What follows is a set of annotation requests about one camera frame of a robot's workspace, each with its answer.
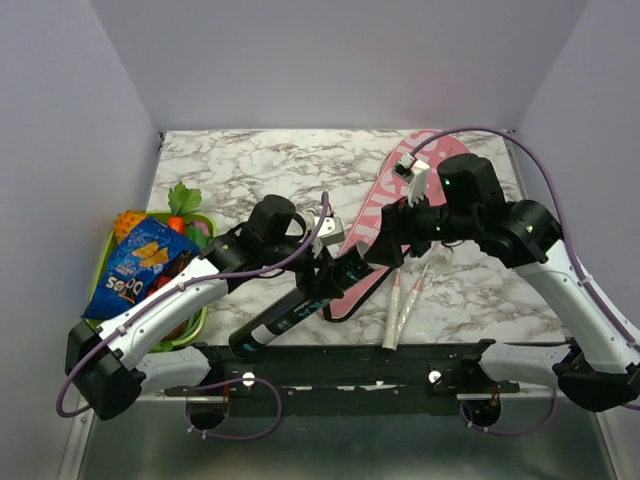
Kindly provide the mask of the black shuttlecock tube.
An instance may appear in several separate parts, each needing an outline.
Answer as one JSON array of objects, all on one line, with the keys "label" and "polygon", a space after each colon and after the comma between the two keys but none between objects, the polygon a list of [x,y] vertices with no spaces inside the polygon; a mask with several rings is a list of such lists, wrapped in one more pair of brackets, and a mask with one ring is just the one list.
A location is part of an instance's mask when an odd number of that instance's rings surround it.
[{"label": "black shuttlecock tube", "polygon": [[[364,260],[368,248],[367,243],[358,241],[336,258],[334,278],[345,288],[344,294],[376,270]],[[334,299],[305,300],[302,292],[295,287],[233,332],[229,336],[228,345],[237,356],[255,353],[324,308],[332,300]]]}]

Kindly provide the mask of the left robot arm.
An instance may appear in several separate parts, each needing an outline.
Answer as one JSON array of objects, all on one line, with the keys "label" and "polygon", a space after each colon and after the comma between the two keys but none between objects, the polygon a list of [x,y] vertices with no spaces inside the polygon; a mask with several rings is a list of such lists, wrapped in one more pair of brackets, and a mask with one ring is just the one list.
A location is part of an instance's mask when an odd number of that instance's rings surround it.
[{"label": "left robot arm", "polygon": [[329,194],[323,192],[318,223],[296,249],[279,253],[277,261],[251,255],[248,266],[221,270],[207,254],[199,255],[157,294],[101,328],[80,321],[68,335],[66,378],[56,398],[57,415],[72,418],[92,409],[110,419],[122,413],[142,392],[137,367],[153,346],[187,315],[225,297],[230,280],[245,282],[274,270],[290,270],[310,250],[330,212]]}]

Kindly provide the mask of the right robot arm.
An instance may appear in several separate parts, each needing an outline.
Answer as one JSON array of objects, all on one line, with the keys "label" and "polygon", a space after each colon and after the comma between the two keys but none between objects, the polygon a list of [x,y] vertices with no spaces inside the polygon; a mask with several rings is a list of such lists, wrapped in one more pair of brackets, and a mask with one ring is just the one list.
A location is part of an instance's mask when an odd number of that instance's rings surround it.
[{"label": "right robot arm", "polygon": [[558,345],[490,342],[464,362],[460,379],[480,392],[495,382],[559,389],[585,410],[602,412],[639,397],[639,352],[590,296],[572,265],[560,223],[533,200],[506,201],[492,163],[459,154],[437,168],[445,204],[402,198],[381,210],[369,264],[399,267],[403,248],[420,256],[431,242],[473,241],[531,285],[569,332]]}]

